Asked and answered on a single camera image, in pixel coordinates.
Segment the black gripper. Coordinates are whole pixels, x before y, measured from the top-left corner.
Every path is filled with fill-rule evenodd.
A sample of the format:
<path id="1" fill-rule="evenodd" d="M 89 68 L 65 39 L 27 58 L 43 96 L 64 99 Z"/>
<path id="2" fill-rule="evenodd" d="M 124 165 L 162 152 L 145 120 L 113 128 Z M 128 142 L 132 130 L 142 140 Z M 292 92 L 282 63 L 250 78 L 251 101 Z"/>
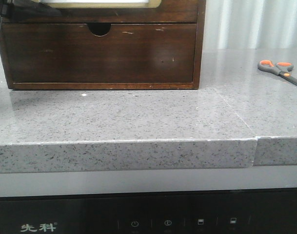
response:
<path id="1" fill-rule="evenodd" d="M 30 18 L 52 17 L 53 8 L 32 0 L 0 0 L 0 28 L 2 18 L 17 23 Z"/>

